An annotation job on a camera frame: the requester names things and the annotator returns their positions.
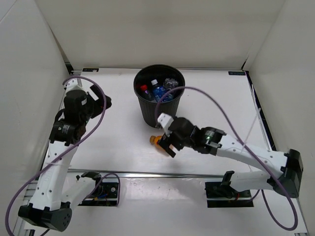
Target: wall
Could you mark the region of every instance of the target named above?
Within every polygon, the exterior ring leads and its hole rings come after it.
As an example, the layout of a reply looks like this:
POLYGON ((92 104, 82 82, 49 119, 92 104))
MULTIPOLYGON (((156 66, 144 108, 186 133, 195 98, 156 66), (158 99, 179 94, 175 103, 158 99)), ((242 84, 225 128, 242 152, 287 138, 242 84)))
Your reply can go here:
POLYGON ((7 205, 41 164, 67 71, 33 0, 0 1, 0 20, 0 235, 7 235, 7 205))
POLYGON ((241 68, 284 0, 36 0, 75 69, 241 68))
POLYGON ((300 202, 315 235, 315 1, 287 0, 251 69, 277 148, 301 152, 300 202))

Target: blue bottle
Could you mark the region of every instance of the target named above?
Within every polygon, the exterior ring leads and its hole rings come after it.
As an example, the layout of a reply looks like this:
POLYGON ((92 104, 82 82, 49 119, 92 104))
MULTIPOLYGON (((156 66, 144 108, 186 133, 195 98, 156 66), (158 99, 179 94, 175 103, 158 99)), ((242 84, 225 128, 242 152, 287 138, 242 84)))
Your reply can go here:
MULTIPOLYGON (((166 94, 166 89, 158 84, 157 80, 152 80, 152 92, 154 97, 156 98, 157 101, 160 101, 160 99, 163 97, 164 94, 166 94)), ((173 95, 169 94, 166 98, 163 99, 162 102, 169 102, 173 99, 173 95)))

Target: bottle with red cap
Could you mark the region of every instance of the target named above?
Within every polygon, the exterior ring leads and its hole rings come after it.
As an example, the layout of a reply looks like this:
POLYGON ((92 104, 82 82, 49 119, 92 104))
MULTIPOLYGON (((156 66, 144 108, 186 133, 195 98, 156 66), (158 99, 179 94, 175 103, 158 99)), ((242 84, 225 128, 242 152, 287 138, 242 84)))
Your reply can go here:
POLYGON ((154 98, 154 95, 148 90, 148 86, 146 85, 143 85, 140 87, 142 93, 141 93, 141 96, 150 101, 150 102, 157 102, 156 99, 154 98))

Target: black label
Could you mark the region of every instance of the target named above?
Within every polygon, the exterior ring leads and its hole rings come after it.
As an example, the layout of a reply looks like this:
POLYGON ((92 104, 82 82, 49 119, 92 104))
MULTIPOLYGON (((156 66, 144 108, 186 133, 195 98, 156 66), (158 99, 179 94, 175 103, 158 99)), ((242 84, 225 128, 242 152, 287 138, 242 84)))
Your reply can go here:
POLYGON ((98 68, 83 68, 82 72, 98 72, 98 68))
POLYGON ((229 71, 229 75, 246 75, 243 71, 229 71))

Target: bottle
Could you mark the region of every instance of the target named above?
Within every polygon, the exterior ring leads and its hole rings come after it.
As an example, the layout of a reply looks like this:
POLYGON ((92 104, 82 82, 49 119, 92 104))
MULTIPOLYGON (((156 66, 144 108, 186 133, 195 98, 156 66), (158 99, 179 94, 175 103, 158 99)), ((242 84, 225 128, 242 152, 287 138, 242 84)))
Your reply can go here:
POLYGON ((165 151, 165 150, 158 144, 158 141, 159 141, 161 138, 162 138, 161 135, 160 135, 160 136, 154 136, 154 135, 152 135, 152 136, 150 137, 150 144, 156 146, 156 148, 157 148, 158 150, 165 151))
POLYGON ((143 85, 140 87, 142 91, 142 97, 150 102, 157 102, 156 99, 154 98, 154 95, 148 90, 148 86, 143 85))
MULTIPOLYGON (((152 80, 152 92, 154 94, 154 97, 156 98, 157 101, 160 101, 160 99, 163 97, 164 94, 166 94, 166 89, 158 84, 157 80, 152 80)), ((173 95, 168 95, 166 98, 163 99, 162 102, 169 102, 173 99, 173 95)))

